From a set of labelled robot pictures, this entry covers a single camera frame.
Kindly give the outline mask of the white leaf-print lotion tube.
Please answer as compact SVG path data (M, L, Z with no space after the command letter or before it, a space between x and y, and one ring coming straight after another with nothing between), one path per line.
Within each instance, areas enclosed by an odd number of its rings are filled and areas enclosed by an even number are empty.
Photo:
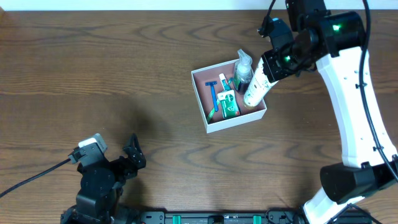
M276 84L277 81L271 83L267 75L264 74L264 60L261 58L244 94L243 105L247 109L253 109L264 99L267 92Z

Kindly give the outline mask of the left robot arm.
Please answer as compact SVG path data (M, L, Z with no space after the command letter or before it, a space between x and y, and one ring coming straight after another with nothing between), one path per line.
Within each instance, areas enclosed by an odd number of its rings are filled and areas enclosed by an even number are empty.
M61 214L61 223L139 223L139 211L119 204L123 186L145 168L146 159L133 134L123 151L126 157L107 160L107 145L98 133L82 140L68 155L82 175L76 204Z

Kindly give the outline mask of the green Dettol soap box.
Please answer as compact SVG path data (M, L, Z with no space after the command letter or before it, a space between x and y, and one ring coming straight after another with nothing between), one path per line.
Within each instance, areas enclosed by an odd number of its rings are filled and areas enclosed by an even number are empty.
M217 97L221 103L223 119L235 118L241 115L234 90L222 91L217 94Z

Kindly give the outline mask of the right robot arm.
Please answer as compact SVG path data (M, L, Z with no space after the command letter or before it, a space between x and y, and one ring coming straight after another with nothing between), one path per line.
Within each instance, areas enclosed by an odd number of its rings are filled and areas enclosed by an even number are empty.
M397 182L397 149L377 105L369 69L371 17L333 14L323 1L287 1L289 21L265 16L258 32L271 40L261 57L276 83L318 72L327 87L341 138L342 161L322 167L321 189L293 216L294 223L369 223L358 202Z

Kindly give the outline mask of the Colgate toothpaste tube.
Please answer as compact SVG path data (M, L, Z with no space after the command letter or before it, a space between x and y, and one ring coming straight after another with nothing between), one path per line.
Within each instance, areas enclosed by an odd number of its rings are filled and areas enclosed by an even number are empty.
M231 87L230 87L229 81L225 77L224 73L219 74L219 78L220 78L220 81L221 81L224 91L230 91Z

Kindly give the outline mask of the blue disposable razor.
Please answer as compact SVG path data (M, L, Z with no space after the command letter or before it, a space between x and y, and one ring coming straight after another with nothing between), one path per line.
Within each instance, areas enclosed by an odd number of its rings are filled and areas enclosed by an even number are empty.
M213 108L214 108L215 112L218 112L218 104L217 104L217 97L216 97L216 91L215 91L215 85L217 85L217 81L206 82L205 85L210 86L210 88L211 88Z

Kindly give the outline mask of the green white toothbrush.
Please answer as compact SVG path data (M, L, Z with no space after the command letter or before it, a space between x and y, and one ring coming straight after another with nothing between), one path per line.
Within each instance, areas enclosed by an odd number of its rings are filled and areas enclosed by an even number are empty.
M229 85L231 84L232 80L233 80L232 78L230 78L230 79L228 80L228 84L229 84ZM213 108L213 109L210 111L210 113L209 113L209 115L207 116L207 118L206 118L207 123L209 123L209 122L211 121L211 119L212 119L214 113L215 113L215 109Z

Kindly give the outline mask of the clear pump soap bottle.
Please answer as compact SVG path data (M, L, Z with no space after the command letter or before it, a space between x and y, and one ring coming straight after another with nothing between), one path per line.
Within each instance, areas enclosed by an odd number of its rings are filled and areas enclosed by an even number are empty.
M252 58L242 49L238 50L239 61L235 65L233 85L240 94L245 94L252 78Z

